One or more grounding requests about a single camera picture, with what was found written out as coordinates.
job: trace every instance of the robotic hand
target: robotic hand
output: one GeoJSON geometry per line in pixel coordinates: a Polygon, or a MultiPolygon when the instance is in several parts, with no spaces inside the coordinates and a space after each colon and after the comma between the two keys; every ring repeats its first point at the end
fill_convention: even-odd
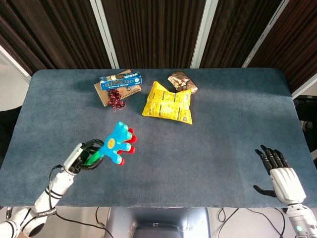
{"type": "Polygon", "coordinates": [[[263,145],[261,148],[265,154],[260,150],[256,153],[271,177],[274,190],[263,190],[257,185],[253,186],[254,189],[262,195],[277,197],[287,205],[286,214],[298,238],[317,238],[317,222],[311,209],[302,205],[306,194],[295,171],[281,152],[263,145]]]}
{"type": "Polygon", "coordinates": [[[133,129],[119,121],[105,143],[98,139],[79,143],[63,166],[53,168],[61,168],[61,172],[52,181],[49,181],[49,186],[35,202],[34,208],[22,208],[10,220],[0,223],[1,238],[16,238],[20,232],[26,237],[37,235],[45,225],[48,216],[56,213],[55,206],[74,183],[75,175],[82,170],[97,168],[104,155],[122,166],[124,159],[120,154],[122,152],[134,153],[135,148],[131,146],[131,143],[136,141],[137,137],[134,135],[133,129]]]}

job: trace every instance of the dark curtain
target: dark curtain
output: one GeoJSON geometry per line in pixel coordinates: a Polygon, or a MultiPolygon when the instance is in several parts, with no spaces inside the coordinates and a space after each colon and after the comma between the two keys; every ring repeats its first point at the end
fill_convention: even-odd
{"type": "Polygon", "coordinates": [[[290,0],[249,67],[283,71],[291,92],[317,73],[317,1],[290,0]]]}
{"type": "Polygon", "coordinates": [[[189,68],[205,0],[103,0],[121,68],[189,68]]]}
{"type": "Polygon", "coordinates": [[[220,0],[200,67],[241,67],[280,2],[220,0]]]}
{"type": "Polygon", "coordinates": [[[0,0],[0,44],[31,75],[111,68],[89,0],[0,0]]]}

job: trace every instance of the blue toy hand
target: blue toy hand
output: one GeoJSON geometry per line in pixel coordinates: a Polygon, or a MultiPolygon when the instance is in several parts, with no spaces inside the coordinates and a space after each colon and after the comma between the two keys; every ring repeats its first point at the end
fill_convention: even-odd
{"type": "Polygon", "coordinates": [[[131,144],[125,141],[131,140],[132,133],[128,132],[129,127],[118,121],[112,134],[106,140],[104,146],[99,149],[100,155],[107,155],[116,164],[121,164],[123,158],[118,155],[118,151],[130,151],[131,144]]]}

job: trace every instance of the green object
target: green object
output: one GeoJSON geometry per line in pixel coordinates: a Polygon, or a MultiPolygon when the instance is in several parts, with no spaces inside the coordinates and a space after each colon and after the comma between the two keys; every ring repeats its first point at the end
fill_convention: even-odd
{"type": "Polygon", "coordinates": [[[103,157],[103,155],[100,154],[99,151],[97,151],[95,154],[90,156],[88,160],[86,161],[85,165],[92,165],[94,162],[96,162],[99,158],[103,157]]]}
{"type": "Polygon", "coordinates": [[[302,232],[303,231],[303,228],[301,226],[297,226],[296,229],[299,231],[299,232],[302,232]]]}

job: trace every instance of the blue snack box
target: blue snack box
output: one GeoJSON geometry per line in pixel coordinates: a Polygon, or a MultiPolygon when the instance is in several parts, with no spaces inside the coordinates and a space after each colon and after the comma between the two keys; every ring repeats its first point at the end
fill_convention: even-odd
{"type": "Polygon", "coordinates": [[[130,87],[142,84],[140,72],[123,73],[118,75],[103,76],[99,78],[101,90],[130,87]]]}

